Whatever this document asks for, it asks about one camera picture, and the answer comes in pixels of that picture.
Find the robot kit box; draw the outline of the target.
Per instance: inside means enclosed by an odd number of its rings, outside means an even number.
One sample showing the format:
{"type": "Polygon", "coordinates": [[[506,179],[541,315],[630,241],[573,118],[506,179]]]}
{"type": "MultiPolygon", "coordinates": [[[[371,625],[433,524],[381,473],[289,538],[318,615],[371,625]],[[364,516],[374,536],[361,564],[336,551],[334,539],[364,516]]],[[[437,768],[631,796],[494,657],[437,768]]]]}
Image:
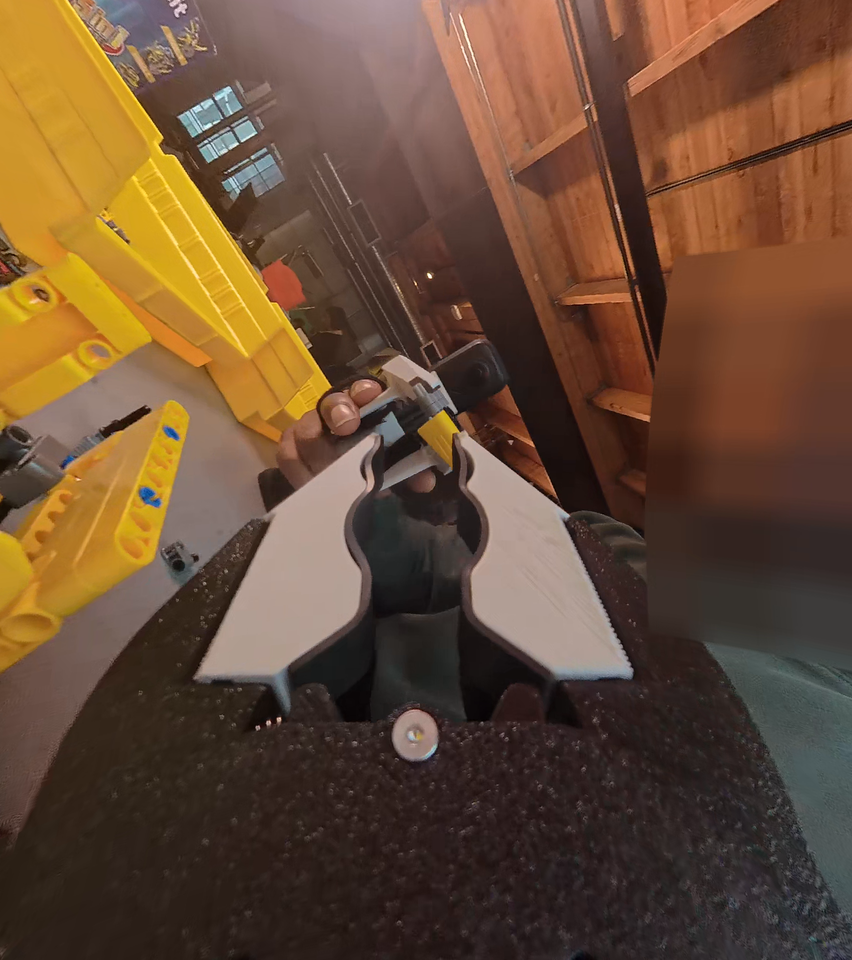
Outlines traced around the robot kit box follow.
{"type": "Polygon", "coordinates": [[[137,95],[216,55],[195,1],[71,1],[70,6],[137,95]]]}

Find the grey ribbed lego subassembly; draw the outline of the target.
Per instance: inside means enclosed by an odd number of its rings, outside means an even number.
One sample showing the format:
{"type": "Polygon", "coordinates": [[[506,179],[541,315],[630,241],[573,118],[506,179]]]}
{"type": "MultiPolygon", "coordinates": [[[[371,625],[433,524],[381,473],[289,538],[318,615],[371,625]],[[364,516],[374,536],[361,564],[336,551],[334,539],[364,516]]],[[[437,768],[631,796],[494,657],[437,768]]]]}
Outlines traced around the grey ribbed lego subassembly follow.
{"type": "Polygon", "coordinates": [[[124,431],[151,412],[151,407],[144,405],[135,409],[129,414],[113,419],[105,426],[101,426],[95,432],[84,437],[75,447],[73,447],[67,457],[61,462],[61,466],[64,468],[67,464],[70,464],[79,457],[83,456],[85,453],[92,450],[94,447],[104,443],[108,438],[111,438],[112,436],[124,431]]]}

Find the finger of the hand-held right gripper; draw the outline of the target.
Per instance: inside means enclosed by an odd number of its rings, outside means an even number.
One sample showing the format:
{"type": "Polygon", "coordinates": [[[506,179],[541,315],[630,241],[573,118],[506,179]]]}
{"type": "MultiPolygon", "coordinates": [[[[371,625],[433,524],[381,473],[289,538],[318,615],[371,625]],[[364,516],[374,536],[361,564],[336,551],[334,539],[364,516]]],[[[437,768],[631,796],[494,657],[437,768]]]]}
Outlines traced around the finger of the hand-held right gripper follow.
{"type": "Polygon", "coordinates": [[[432,370],[417,365],[408,357],[389,359],[381,371],[384,391],[360,408],[360,414],[371,415],[393,402],[416,405],[425,415],[436,415],[447,409],[447,391],[440,377],[432,370]]]}
{"type": "Polygon", "coordinates": [[[434,449],[420,448],[402,459],[393,462],[384,470],[380,490],[389,490],[416,475],[428,471],[439,475],[446,475],[452,471],[452,466],[436,453],[434,449]]]}

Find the person's right hand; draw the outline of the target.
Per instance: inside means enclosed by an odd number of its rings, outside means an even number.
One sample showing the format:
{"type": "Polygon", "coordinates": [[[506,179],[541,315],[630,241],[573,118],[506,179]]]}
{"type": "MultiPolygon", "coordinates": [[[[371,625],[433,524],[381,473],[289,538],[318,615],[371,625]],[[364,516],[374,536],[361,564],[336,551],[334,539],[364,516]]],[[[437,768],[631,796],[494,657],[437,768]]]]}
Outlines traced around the person's right hand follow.
{"type": "Polygon", "coordinates": [[[260,477],[264,504],[270,508],[320,474],[345,449],[340,439],[360,429],[360,411],[384,392],[379,381],[359,377],[332,390],[317,407],[303,414],[283,432],[275,469],[260,477]]]}

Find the person's right forearm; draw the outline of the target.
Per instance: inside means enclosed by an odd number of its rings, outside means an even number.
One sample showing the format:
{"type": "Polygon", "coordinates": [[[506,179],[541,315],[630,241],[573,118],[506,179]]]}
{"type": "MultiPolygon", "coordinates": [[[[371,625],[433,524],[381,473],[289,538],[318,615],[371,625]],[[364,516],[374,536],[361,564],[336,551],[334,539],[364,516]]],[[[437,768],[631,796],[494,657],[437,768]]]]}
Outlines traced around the person's right forearm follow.
{"type": "Polygon", "coordinates": [[[371,718],[418,704],[444,720],[466,720],[458,628],[472,552],[454,526],[414,517],[393,492],[374,500],[362,549],[372,574],[371,718]]]}

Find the dark framed window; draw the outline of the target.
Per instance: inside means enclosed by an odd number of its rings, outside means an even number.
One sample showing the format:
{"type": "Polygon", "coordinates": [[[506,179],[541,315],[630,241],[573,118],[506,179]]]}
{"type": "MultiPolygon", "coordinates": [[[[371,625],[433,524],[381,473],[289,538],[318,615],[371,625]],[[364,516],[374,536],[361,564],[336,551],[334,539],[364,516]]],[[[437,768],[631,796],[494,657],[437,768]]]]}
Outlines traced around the dark framed window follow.
{"type": "Polygon", "coordinates": [[[201,173],[232,202],[243,192],[261,198],[286,182],[268,123],[278,95],[267,81],[245,89],[234,80],[175,115],[201,173]]]}

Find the orange fabric item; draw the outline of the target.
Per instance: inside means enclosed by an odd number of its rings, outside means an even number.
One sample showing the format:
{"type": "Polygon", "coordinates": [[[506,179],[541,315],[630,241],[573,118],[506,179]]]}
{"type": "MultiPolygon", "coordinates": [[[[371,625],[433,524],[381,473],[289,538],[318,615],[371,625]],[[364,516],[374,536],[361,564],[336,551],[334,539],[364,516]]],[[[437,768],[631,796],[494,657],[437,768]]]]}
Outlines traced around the orange fabric item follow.
{"type": "Polygon", "coordinates": [[[284,311],[304,305],[308,297],[297,273],[282,259],[267,264],[261,270],[268,298],[284,311]]]}

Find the yellow lego robot model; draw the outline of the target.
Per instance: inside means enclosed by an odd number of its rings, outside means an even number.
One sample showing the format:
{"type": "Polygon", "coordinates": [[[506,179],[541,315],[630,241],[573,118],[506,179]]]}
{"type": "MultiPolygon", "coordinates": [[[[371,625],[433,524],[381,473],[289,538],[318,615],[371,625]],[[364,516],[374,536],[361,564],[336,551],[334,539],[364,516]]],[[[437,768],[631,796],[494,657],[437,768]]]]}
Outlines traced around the yellow lego robot model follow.
{"type": "Polygon", "coordinates": [[[148,340],[74,254],[0,288],[0,673],[156,557],[190,423],[180,403],[65,467],[69,450],[19,434],[148,340]]]}

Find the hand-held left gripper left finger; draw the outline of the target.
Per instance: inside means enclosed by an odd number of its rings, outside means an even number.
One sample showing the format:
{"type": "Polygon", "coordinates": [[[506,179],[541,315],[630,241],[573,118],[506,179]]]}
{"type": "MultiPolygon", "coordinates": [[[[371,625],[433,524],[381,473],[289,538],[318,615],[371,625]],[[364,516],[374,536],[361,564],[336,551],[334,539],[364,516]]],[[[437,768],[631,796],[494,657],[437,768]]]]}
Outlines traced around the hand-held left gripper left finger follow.
{"type": "Polygon", "coordinates": [[[353,442],[264,518],[264,534],[193,679],[290,687],[356,630],[371,599],[356,521],[382,480],[383,440],[353,442]]]}

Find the person's green hoodie torso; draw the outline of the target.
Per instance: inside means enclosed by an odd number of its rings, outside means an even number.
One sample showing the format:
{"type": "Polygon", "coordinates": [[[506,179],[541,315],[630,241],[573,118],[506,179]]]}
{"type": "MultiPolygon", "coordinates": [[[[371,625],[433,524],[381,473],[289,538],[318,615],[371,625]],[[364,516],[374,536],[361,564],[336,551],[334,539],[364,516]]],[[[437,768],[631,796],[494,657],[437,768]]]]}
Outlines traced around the person's green hoodie torso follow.
{"type": "Polygon", "coordinates": [[[764,738],[803,834],[852,918],[852,672],[711,645],[764,738]]]}

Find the yellow divided parts bin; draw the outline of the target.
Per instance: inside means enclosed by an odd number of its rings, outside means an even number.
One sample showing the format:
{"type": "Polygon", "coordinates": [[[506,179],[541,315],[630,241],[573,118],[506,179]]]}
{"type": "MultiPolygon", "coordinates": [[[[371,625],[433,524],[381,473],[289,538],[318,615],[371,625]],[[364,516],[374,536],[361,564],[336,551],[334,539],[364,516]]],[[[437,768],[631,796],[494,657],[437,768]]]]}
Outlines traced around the yellow divided parts bin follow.
{"type": "Polygon", "coordinates": [[[69,2],[0,2],[0,227],[36,264],[82,259],[272,441],[329,386],[69,2]]]}

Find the yellow lego beam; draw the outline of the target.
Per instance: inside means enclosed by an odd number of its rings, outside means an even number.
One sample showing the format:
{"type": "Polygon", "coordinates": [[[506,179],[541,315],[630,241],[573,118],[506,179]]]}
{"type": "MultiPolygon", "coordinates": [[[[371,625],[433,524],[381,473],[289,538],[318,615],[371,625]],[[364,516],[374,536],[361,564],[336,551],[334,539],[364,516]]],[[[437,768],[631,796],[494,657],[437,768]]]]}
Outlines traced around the yellow lego beam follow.
{"type": "Polygon", "coordinates": [[[460,428],[447,410],[435,414],[418,430],[432,453],[449,469],[454,465],[454,437],[459,432],[460,428]]]}

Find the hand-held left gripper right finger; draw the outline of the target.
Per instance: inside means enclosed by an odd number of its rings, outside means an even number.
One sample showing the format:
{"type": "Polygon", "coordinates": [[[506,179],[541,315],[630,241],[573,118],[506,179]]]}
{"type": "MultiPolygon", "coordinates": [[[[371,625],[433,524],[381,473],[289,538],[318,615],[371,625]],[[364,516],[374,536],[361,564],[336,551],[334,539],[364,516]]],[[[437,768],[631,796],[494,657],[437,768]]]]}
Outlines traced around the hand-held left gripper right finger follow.
{"type": "Polygon", "coordinates": [[[631,680],[568,514],[468,434],[454,451],[479,524],[461,588],[467,620],[548,683],[631,680]]]}

